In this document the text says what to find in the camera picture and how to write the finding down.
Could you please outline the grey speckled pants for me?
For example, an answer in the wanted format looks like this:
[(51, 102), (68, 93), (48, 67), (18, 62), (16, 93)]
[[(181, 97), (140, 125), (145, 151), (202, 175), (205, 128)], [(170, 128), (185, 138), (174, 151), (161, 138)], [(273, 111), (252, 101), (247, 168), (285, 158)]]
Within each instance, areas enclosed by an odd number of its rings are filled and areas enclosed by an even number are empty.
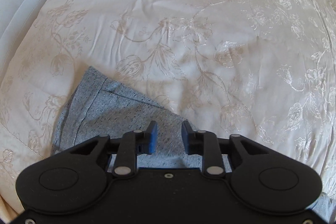
[(145, 130), (151, 121), (156, 121), (159, 132), (155, 153), (139, 156), (138, 166), (199, 167), (201, 157), (185, 153), (181, 138), (183, 120), (144, 94), (89, 67), (59, 114), (51, 153), (64, 151), (97, 135), (120, 138), (132, 130)]

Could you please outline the cream embroidered bedspread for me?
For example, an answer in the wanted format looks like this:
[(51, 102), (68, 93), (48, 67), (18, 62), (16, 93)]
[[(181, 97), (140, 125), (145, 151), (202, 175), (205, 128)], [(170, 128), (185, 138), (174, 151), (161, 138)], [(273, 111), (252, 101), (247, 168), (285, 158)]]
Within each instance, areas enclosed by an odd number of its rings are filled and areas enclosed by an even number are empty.
[(88, 67), (313, 167), (335, 197), (335, 0), (47, 0), (1, 83), (5, 219)]

